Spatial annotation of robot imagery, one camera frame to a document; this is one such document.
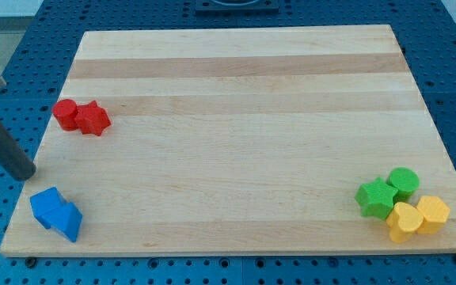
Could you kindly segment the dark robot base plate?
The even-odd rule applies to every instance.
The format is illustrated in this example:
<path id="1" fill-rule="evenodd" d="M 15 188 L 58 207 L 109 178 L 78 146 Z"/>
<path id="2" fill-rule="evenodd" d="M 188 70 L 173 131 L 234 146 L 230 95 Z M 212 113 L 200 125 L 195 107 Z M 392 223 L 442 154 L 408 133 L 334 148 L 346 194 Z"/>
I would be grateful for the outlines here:
<path id="1" fill-rule="evenodd" d="M 277 12 L 279 0 L 194 0 L 196 13 Z"/>

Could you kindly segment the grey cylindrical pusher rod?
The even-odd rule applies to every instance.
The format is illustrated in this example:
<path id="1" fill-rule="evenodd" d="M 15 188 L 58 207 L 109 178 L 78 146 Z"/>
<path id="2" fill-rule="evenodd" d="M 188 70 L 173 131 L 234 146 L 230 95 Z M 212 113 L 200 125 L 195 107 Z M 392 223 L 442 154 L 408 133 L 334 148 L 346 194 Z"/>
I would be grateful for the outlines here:
<path id="1" fill-rule="evenodd" d="M 0 122 L 0 165 L 16 181 L 26 181 L 36 172 L 32 159 Z"/>

